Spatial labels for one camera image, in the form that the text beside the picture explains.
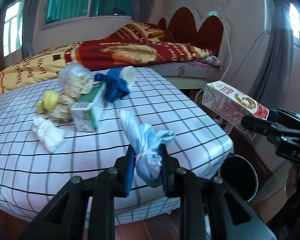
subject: white checkered mattress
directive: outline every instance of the white checkered mattress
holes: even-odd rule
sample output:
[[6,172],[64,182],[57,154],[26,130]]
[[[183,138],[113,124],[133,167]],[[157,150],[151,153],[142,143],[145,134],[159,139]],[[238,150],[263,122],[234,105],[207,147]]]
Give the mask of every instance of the white checkered mattress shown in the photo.
[[[130,95],[107,104],[97,134],[57,123],[66,131],[66,143],[50,154],[32,131],[36,103],[47,90],[61,91],[58,79],[0,95],[0,209],[23,220],[31,221],[72,176],[97,176],[125,155],[129,142],[118,120],[121,109],[155,130],[174,131],[169,155],[197,176],[211,178],[233,148],[228,135],[180,90],[154,70],[137,68]],[[115,224],[170,213],[178,206],[178,199],[167,199],[162,187],[150,188],[135,173],[130,196],[115,199]]]
[[217,80],[220,73],[220,67],[195,60],[150,65],[148,67],[163,77],[195,77]]

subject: bed frame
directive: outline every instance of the bed frame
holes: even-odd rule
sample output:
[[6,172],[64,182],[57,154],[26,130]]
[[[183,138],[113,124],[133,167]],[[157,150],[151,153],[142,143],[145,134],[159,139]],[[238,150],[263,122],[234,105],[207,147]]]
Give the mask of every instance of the bed frame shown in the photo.
[[[223,24],[217,16],[202,19],[195,8],[181,7],[171,19],[161,18],[158,26],[171,32],[176,42],[190,43],[201,49],[209,49],[213,55],[218,56],[224,62],[227,41],[223,35]],[[229,36],[229,26],[226,26],[226,29]],[[165,78],[178,89],[203,89],[207,83],[214,81],[195,77],[165,76]]]

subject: bolt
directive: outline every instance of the bolt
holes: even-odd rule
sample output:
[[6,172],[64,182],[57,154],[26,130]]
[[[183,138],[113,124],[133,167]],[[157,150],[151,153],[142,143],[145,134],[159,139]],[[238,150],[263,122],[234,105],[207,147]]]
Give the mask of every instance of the bolt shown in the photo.
[[118,172],[118,170],[117,170],[117,168],[112,167],[112,168],[109,168],[109,169],[108,169],[108,172],[109,172],[110,174],[116,174],[116,173]]
[[222,184],[223,183],[223,179],[218,177],[218,176],[215,176],[213,178],[213,182],[216,183],[216,184]]
[[74,176],[74,177],[71,178],[71,182],[74,183],[74,184],[79,183],[80,180],[81,180],[81,177],[79,177],[79,176]]
[[185,168],[177,168],[177,173],[179,175],[185,174],[187,172],[187,170]]

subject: milk carton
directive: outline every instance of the milk carton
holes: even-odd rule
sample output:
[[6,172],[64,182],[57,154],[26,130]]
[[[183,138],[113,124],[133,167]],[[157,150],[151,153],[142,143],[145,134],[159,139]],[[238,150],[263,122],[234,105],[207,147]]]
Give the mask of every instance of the milk carton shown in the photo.
[[249,135],[251,139],[255,138],[256,133],[242,127],[242,117],[253,115],[266,120],[269,115],[269,110],[262,104],[222,81],[206,84],[202,104]]
[[96,82],[92,90],[86,95],[81,95],[71,107],[71,116],[79,132],[95,132],[98,121],[105,107],[104,94],[105,82]]

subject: trash can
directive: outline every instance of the trash can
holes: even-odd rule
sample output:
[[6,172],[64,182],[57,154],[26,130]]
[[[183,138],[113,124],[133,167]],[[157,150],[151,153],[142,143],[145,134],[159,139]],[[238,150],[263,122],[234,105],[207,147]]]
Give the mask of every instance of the trash can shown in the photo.
[[245,158],[231,154],[222,164],[218,176],[223,178],[243,199],[250,203],[258,192],[256,170]]

